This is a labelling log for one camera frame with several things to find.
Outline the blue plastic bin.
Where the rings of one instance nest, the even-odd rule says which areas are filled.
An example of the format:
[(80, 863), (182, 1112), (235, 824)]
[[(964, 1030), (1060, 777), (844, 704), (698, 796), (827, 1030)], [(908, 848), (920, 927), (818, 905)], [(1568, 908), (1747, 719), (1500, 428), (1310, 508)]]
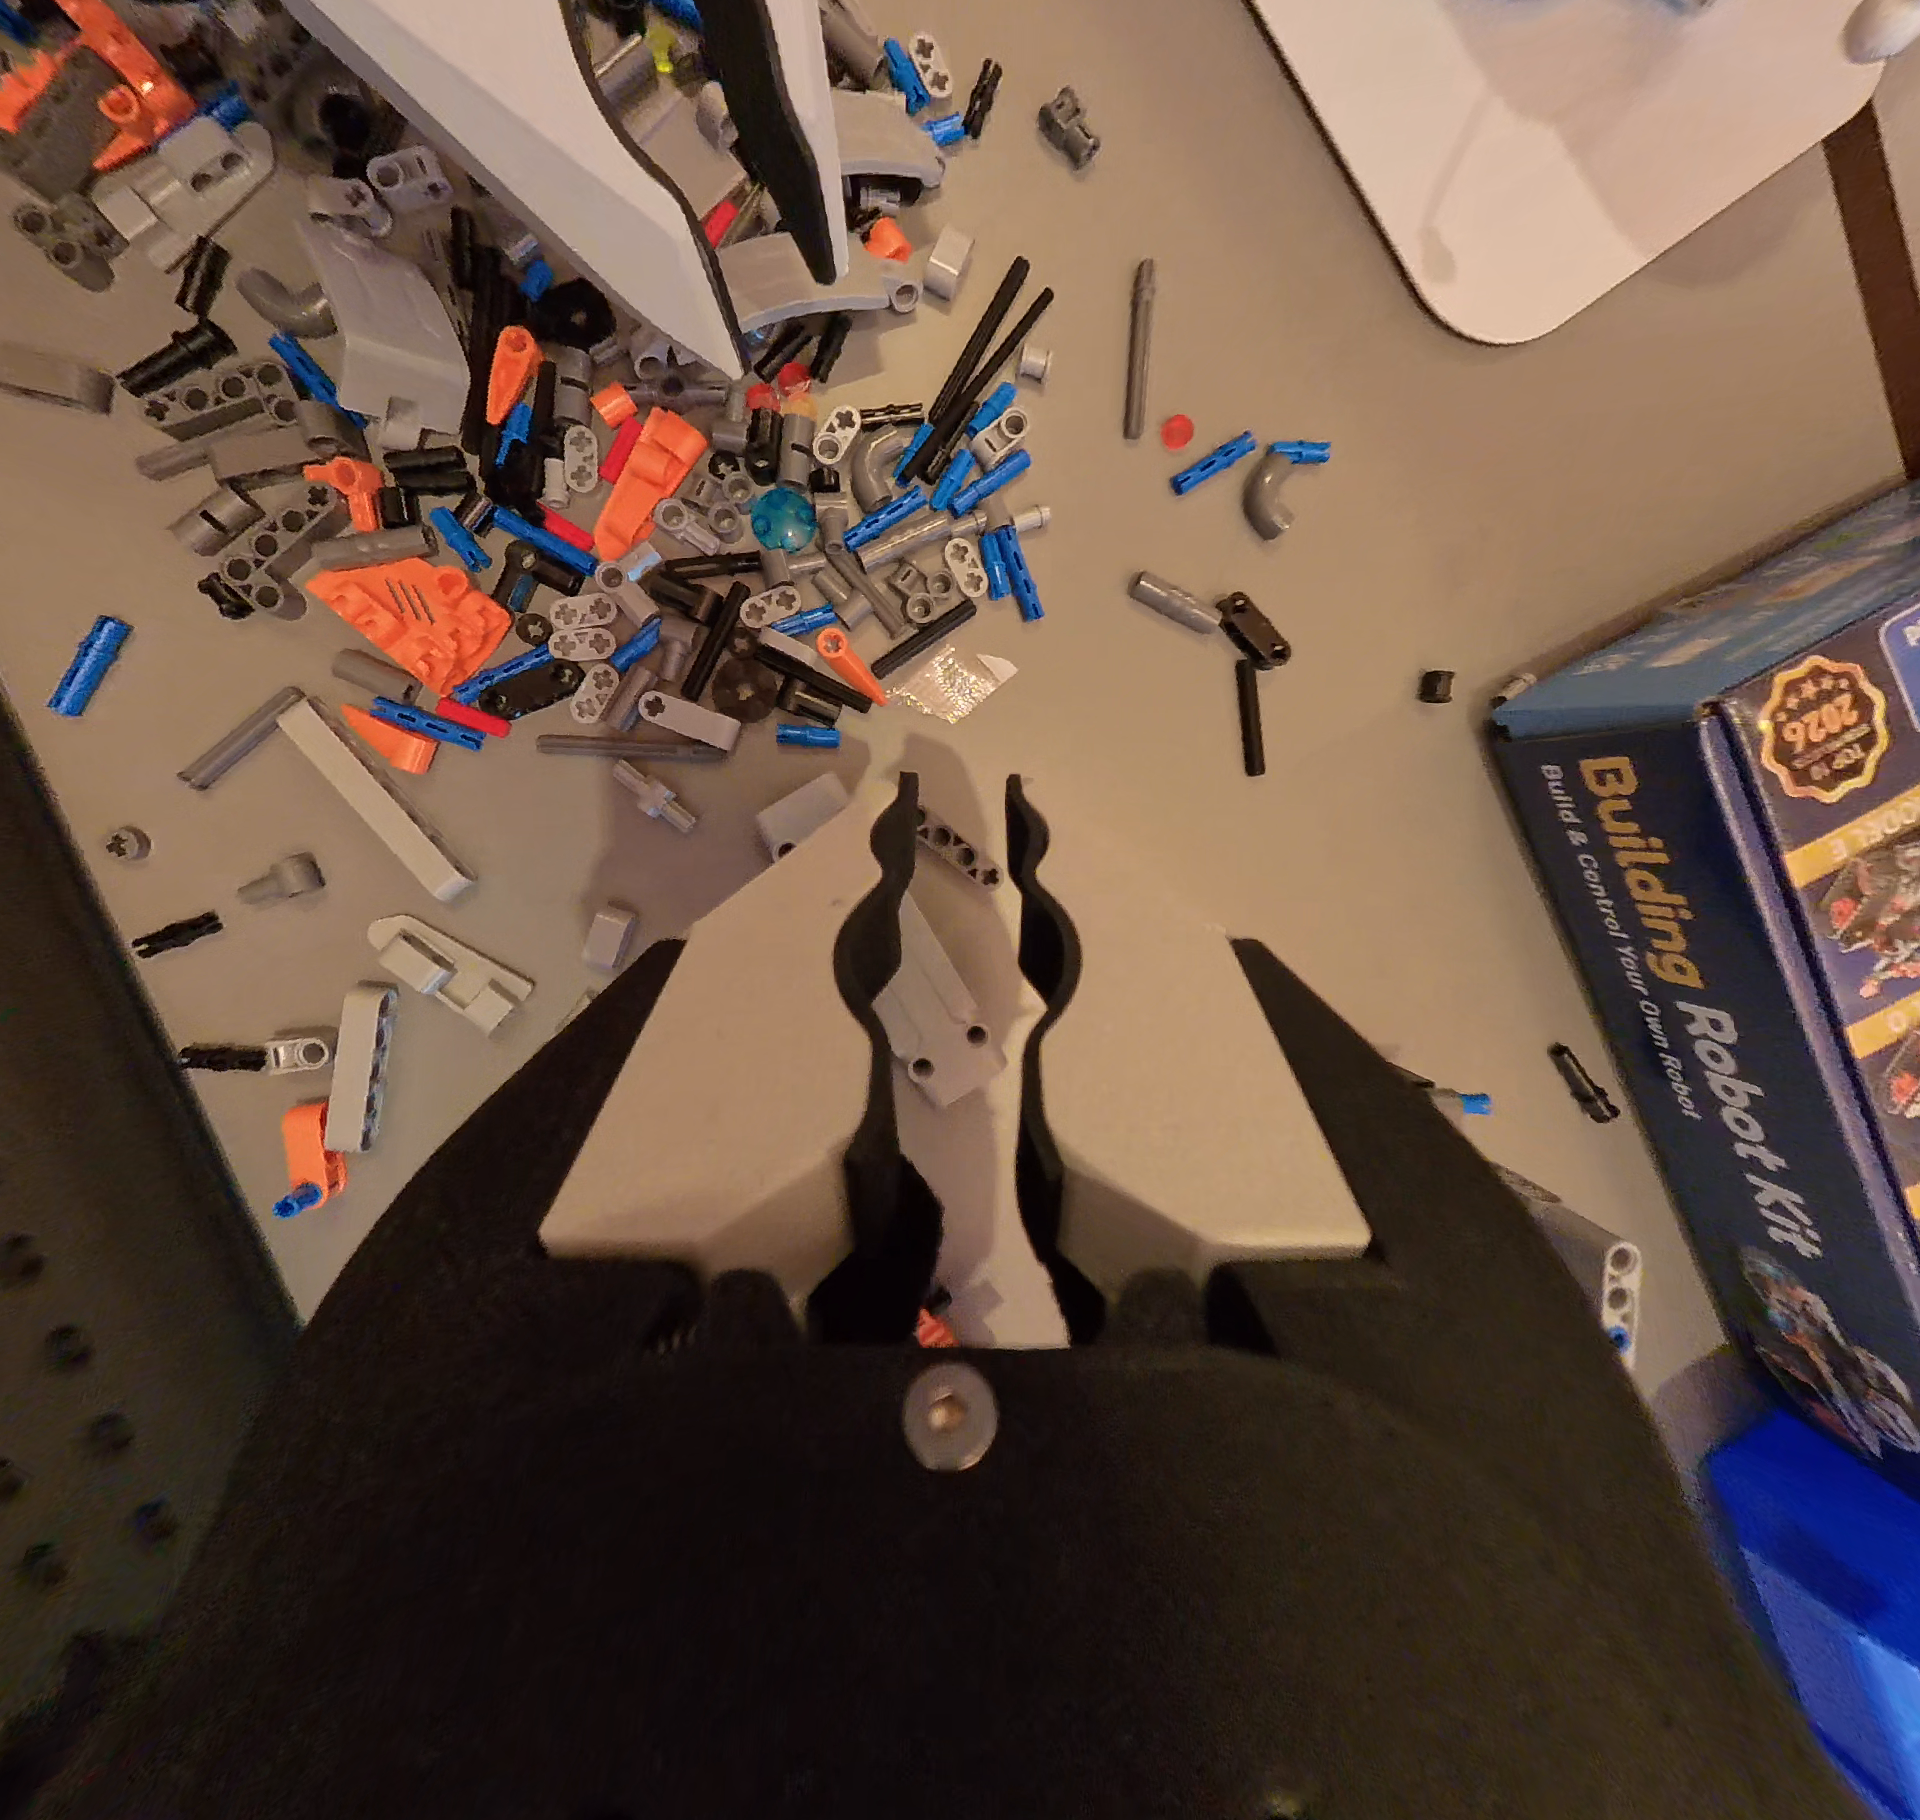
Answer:
[(1880, 1818), (1917, 1813), (1917, 1497), (1775, 1412), (1704, 1463), (1783, 1675)]

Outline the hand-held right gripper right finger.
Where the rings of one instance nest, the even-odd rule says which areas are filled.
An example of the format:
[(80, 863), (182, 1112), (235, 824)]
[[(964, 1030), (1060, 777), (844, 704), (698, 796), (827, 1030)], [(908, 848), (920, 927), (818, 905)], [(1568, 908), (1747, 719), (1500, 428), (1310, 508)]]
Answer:
[(1349, 1259), (1368, 1223), (1228, 930), (1131, 838), (1006, 783), (1020, 1051), (1018, 1206), (1064, 1320), (1131, 1279), (1204, 1287), (1225, 1262)]

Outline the black perforated mat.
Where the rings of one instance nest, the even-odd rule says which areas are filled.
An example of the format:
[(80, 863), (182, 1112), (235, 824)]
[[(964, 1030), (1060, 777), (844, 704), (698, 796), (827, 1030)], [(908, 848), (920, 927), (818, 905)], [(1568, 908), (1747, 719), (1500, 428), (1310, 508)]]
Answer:
[(4, 711), (4, 1745), (170, 1612), (297, 1338)]

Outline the white booklet stand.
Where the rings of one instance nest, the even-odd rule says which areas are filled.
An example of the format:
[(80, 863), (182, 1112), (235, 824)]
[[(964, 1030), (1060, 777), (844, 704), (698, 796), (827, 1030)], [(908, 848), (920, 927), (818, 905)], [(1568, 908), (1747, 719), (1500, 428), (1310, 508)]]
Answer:
[(1246, 0), (1429, 314), (1534, 343), (1872, 98), (1917, 0)]

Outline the blue robot kit box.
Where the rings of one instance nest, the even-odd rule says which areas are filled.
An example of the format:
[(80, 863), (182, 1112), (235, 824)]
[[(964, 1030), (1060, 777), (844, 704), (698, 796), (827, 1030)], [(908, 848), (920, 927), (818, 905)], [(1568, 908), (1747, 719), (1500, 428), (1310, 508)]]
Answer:
[(1507, 698), (1492, 751), (1731, 1338), (1917, 1493), (1917, 486)]

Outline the pile of small building pieces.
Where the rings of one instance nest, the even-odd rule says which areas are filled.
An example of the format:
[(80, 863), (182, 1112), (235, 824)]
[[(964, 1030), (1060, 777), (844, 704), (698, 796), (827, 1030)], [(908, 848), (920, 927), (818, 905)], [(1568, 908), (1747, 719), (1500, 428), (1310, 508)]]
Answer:
[(973, 235), (949, 323), (879, 329), (853, 393), (935, 392), (1015, 250), (1055, 301), (1023, 384), (1031, 469), (1003, 489), (1039, 593), (993, 599), (975, 529), (873, 568), (908, 633), (850, 638), (872, 669), (926, 645), (853, 701), (811, 654), (838, 610), (809, 550), (763, 589), (744, 469), (696, 459), (687, 504), (601, 557), (590, 477), (566, 511), (496, 514), (477, 477), (422, 493), (386, 466), (307, 456), (262, 486), (149, 484), (168, 401), (61, 428), (4, 410), (4, 680), (106, 896), (131, 972), (288, 1293), (313, 1309), (422, 1162), (656, 941), (689, 938), (865, 786), (1003, 854), (1003, 786), (1131, 838), (1198, 911), (1188, 863), (1246, 832), (1228, 669), (1212, 599), (1225, 489), (1181, 504), (1170, 453), (1119, 440), (1121, 287), (1161, 259), (1163, 329), (1188, 301), (1236, 326), (1249, 272), (1222, 198), (1201, 190), (1198, 126), (1172, 93), (1093, 87), (1115, 153), (1082, 181), (1020, 137), (1015, 65), (984, 153), (949, 171), (932, 240)]

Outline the small light grey plate piece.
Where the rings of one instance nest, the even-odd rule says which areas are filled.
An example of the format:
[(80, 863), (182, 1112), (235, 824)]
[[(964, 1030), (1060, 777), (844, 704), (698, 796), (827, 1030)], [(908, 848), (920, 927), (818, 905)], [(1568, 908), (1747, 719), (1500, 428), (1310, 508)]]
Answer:
[(900, 966), (878, 996), (900, 1088), (926, 1108), (1015, 1111), (1039, 996), (1006, 896), (920, 877), (900, 902)]

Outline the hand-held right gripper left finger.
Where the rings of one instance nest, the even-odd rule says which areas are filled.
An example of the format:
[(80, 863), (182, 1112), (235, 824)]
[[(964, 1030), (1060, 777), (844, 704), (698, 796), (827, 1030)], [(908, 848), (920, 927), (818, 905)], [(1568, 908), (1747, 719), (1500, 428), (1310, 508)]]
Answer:
[(771, 1273), (815, 1320), (920, 1314), (920, 1171), (878, 996), (900, 971), (920, 777), (865, 786), (678, 948), (547, 1212), (559, 1257)]

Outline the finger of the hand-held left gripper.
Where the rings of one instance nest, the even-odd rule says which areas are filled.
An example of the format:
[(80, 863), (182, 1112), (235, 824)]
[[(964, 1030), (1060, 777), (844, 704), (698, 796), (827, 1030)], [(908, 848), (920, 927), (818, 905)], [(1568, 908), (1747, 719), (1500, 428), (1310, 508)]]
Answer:
[[(563, 0), (285, 0), (547, 246), (733, 372), (733, 301), (684, 190), (602, 104)], [(696, 0), (750, 168), (823, 287), (850, 272), (818, 0)]]

